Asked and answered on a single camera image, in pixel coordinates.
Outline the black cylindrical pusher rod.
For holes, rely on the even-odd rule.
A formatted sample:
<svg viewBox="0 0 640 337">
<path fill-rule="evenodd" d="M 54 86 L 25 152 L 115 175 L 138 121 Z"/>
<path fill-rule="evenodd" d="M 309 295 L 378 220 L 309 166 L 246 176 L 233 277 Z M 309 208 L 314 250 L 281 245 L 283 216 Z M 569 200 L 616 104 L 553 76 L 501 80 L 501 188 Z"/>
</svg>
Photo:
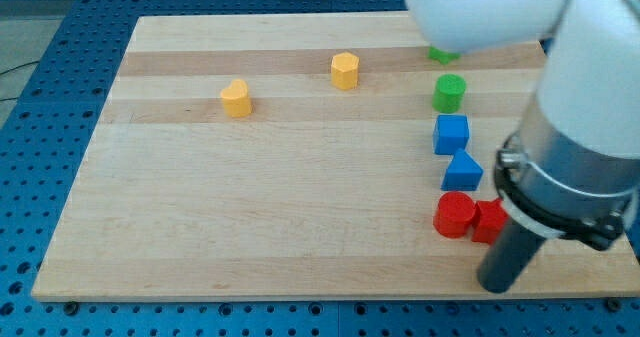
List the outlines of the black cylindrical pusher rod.
<svg viewBox="0 0 640 337">
<path fill-rule="evenodd" d="M 479 284 L 495 294 L 508 291 L 545 242 L 509 218 L 477 269 Z"/>
</svg>

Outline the silver flange with black clamp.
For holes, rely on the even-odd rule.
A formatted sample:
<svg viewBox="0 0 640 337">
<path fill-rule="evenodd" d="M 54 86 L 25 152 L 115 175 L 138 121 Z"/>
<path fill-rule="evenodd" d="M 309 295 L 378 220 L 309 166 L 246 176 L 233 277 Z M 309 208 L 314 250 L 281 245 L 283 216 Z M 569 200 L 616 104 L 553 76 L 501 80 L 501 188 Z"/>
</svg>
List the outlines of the silver flange with black clamp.
<svg viewBox="0 0 640 337">
<path fill-rule="evenodd" d="M 505 211 L 530 231 L 603 251 L 635 219 L 639 160 L 579 144 L 533 98 L 496 152 L 494 184 Z"/>
</svg>

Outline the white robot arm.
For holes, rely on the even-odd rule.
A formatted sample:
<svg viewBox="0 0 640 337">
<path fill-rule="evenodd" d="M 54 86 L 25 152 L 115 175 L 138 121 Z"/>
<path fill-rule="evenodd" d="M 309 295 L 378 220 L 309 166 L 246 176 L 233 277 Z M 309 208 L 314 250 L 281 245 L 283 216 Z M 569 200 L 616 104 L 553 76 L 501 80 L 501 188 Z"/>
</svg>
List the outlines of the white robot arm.
<svg viewBox="0 0 640 337">
<path fill-rule="evenodd" d="M 434 47 L 550 39 L 517 130 L 497 151 L 508 222 L 477 278 L 507 291 L 547 240 L 606 250 L 639 213 L 639 0 L 405 0 Z"/>
</svg>

